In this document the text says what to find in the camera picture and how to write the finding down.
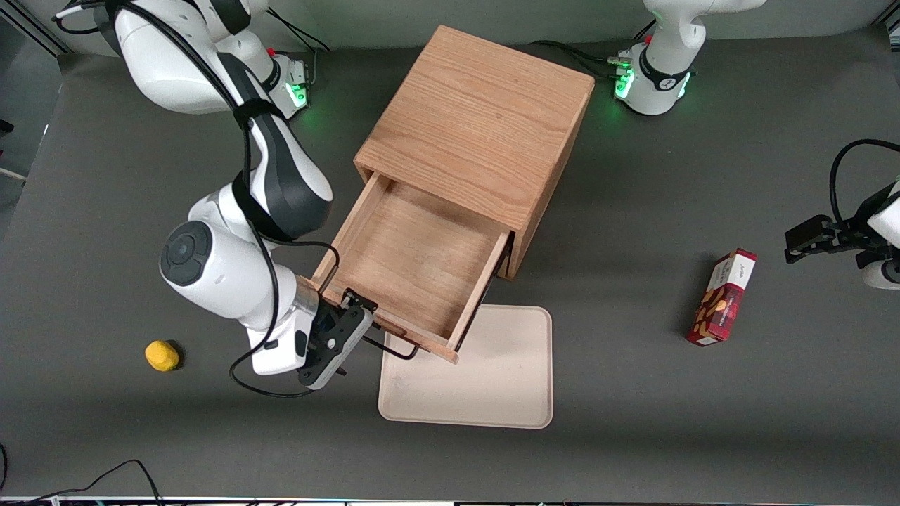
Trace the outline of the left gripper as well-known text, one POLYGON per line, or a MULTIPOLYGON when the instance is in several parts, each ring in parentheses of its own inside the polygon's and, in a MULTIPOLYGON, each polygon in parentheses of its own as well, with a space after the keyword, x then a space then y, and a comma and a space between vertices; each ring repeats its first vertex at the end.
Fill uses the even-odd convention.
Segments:
MULTIPOLYGON (((877 231, 868 225, 868 219, 875 216, 889 199, 890 190, 880 190, 865 199, 855 215, 842 217, 835 193, 835 222, 841 228, 839 236, 851 249, 859 249, 855 256, 857 268, 862 270, 878 261, 892 258, 892 246, 877 231)), ((785 263, 794 264, 805 257, 819 254, 837 254, 845 251, 835 240, 835 222, 830 216, 815 215, 785 232, 785 263)))

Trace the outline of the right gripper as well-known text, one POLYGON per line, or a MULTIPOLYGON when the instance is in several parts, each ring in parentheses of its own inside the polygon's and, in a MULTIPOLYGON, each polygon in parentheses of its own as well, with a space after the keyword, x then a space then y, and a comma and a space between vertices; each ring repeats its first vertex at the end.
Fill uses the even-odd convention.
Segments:
POLYGON ((342 308, 319 305, 307 340, 306 360, 298 370, 303 387, 316 391, 325 387, 340 369, 346 377, 344 361, 356 348, 364 333, 372 326, 378 304, 347 288, 342 295, 342 308))

